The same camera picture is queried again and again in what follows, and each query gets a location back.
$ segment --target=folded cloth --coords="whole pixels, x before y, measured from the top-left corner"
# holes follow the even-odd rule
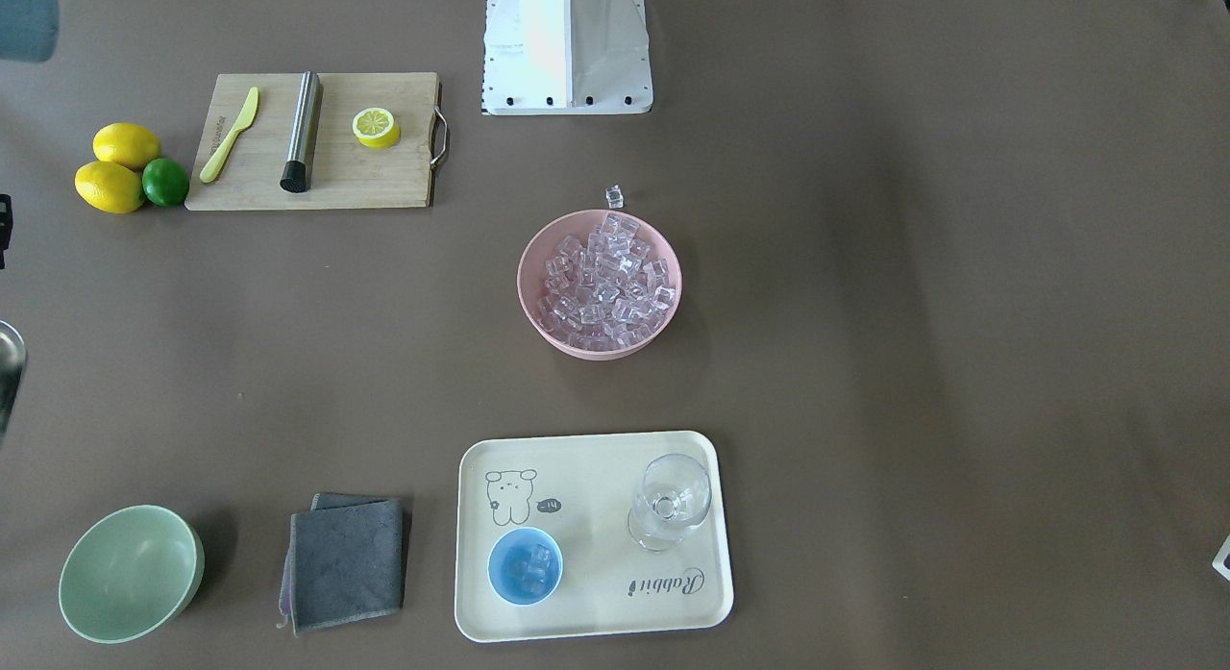
[[[317,494],[290,516],[278,607],[295,636],[401,610],[400,499]]]

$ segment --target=cartoon animal drawing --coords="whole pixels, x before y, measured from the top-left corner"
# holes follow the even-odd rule
[[[529,521],[530,495],[534,494],[534,478],[538,471],[492,470],[487,473],[487,500],[491,503],[491,518],[496,526]]]

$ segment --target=lime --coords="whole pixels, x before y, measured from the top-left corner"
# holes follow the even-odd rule
[[[107,214],[130,214],[145,203],[141,178],[118,162],[87,162],[77,170],[74,183],[84,200]]]
[[[401,138],[401,127],[385,108],[367,108],[354,116],[352,132],[365,148],[391,148]]]
[[[188,172],[170,157],[154,159],[141,172],[141,188],[157,205],[180,205],[188,197]]]
[[[113,161],[127,170],[141,170],[145,164],[162,155],[154,132],[132,122],[107,124],[93,135],[93,155],[98,161]]]

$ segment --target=tray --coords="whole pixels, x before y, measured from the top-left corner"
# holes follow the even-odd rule
[[[710,473],[712,504],[691,537],[652,553],[632,542],[626,519],[637,477],[664,454],[701,461]],[[488,473],[502,476],[488,482]],[[501,486],[504,491],[498,492]],[[517,498],[504,498],[513,491]],[[488,552],[518,526],[539,526],[563,552],[560,588],[525,607],[504,602],[487,580]],[[469,639],[697,629],[721,623],[733,605],[717,454],[702,434],[487,439],[462,456],[454,618]]]
[[[220,74],[209,101],[184,205],[189,210],[410,209],[432,203],[433,135],[440,77],[435,73],[320,74],[321,106],[311,189],[278,187],[290,145],[299,82],[295,74]],[[202,167],[235,122],[250,87],[261,104],[239,135],[221,175],[198,181]],[[364,108],[387,108],[401,139],[387,149],[364,148],[351,123]]]

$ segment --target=blue cup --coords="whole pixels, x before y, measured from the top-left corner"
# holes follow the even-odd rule
[[[47,61],[59,32],[57,0],[0,0],[0,59]]]
[[[563,578],[560,546],[540,529],[509,531],[491,548],[487,578],[496,594],[513,605],[542,602]]]

